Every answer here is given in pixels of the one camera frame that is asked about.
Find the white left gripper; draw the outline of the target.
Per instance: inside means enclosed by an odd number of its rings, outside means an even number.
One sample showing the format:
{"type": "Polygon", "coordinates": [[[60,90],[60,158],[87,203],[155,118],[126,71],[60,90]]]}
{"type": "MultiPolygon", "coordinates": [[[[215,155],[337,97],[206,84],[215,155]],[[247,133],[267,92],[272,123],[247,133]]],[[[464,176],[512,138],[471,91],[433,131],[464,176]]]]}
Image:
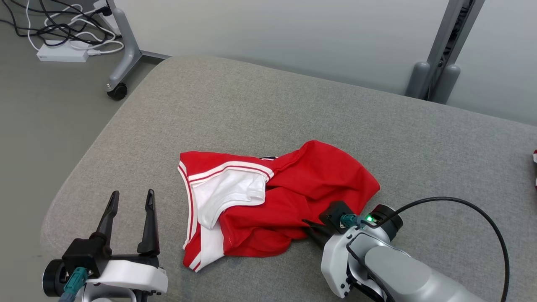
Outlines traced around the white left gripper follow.
{"type": "MultiPolygon", "coordinates": [[[[95,235],[104,240],[106,247],[110,245],[113,220],[118,211],[119,198],[119,191],[113,191],[94,232],[95,235]]],[[[137,246],[137,252],[141,256],[136,255],[130,258],[126,255],[114,256],[106,264],[99,277],[90,277],[86,281],[87,284],[104,284],[147,291],[153,294],[167,293],[169,279],[157,257],[160,254],[159,228],[153,189],[149,189],[146,195],[145,213],[142,240],[137,246]]]]}

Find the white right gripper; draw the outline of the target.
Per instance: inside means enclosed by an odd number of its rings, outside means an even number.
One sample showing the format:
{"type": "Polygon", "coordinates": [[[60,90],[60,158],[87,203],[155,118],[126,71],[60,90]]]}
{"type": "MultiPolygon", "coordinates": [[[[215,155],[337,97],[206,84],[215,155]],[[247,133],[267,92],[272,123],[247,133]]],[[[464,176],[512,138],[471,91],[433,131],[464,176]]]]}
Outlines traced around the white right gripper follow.
{"type": "Polygon", "coordinates": [[[308,228],[308,237],[320,250],[323,250],[321,272],[330,290],[340,298],[357,289],[370,298],[370,288],[364,283],[368,279],[366,270],[348,252],[350,243],[364,228],[349,228],[345,233],[332,235],[327,225],[303,219],[308,228]]]}

